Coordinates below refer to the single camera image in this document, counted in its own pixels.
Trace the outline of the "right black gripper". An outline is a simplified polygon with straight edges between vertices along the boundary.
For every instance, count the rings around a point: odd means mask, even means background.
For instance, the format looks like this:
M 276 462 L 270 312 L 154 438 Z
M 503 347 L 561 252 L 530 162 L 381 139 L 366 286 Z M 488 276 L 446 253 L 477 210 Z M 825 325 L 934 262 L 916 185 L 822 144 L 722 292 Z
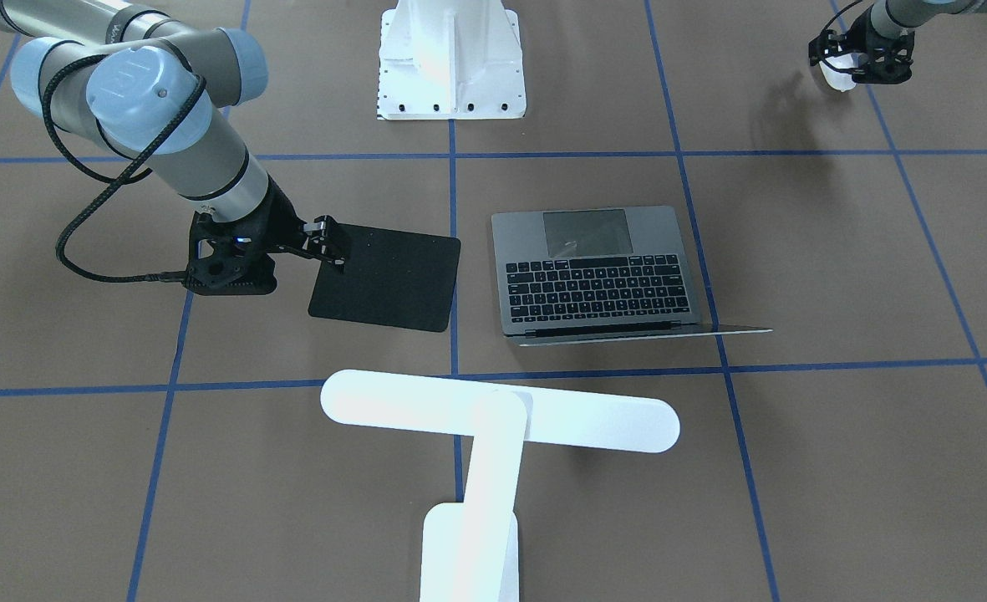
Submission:
M 183 285 L 199 296 L 264 296 L 277 286 L 271 255 L 291 250 L 344 272 L 349 235 L 331 216 L 303 224 L 290 199 L 271 180 L 263 201 L 249 216 L 234 222 L 194 217 Z

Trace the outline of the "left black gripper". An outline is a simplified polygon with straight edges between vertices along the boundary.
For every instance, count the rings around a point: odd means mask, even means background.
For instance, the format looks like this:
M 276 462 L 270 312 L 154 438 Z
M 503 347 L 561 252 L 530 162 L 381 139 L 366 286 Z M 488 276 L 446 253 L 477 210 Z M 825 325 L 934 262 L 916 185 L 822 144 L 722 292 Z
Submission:
M 822 30 L 811 40 L 807 57 L 811 66 L 819 68 L 826 57 L 860 53 L 862 64 L 852 70 L 857 84 L 901 84 L 913 75 L 914 45 L 914 31 L 898 27 L 893 38 L 884 37 L 875 28 L 871 16 L 864 13 L 845 33 L 830 28 Z

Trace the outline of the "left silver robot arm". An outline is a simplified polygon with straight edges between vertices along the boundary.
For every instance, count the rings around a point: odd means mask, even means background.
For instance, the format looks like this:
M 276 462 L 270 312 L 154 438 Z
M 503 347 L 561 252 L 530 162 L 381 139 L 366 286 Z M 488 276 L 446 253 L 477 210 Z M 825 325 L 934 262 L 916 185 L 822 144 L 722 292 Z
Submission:
M 857 4 L 838 11 L 807 45 L 809 65 L 821 69 L 833 90 L 905 83 L 911 77 L 918 29 L 937 16 L 987 14 L 987 1 L 875 1 L 846 30 L 834 29 Z

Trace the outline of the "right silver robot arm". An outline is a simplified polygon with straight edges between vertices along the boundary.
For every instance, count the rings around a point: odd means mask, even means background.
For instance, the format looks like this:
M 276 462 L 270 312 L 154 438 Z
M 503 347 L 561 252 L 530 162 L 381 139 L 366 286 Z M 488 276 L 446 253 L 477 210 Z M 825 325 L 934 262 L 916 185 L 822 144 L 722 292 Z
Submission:
M 267 58 L 249 33 L 195 28 L 125 1 L 0 1 L 0 31 L 28 38 L 9 71 L 19 102 L 66 161 L 104 183 L 55 243 L 68 270 L 261 296 L 277 286 L 275 254 L 347 262 L 347 233 L 331 217 L 299 218 L 221 113 L 267 88 Z M 77 266 L 70 237 L 123 186 L 153 174 L 194 210 L 186 267 L 110 277 Z

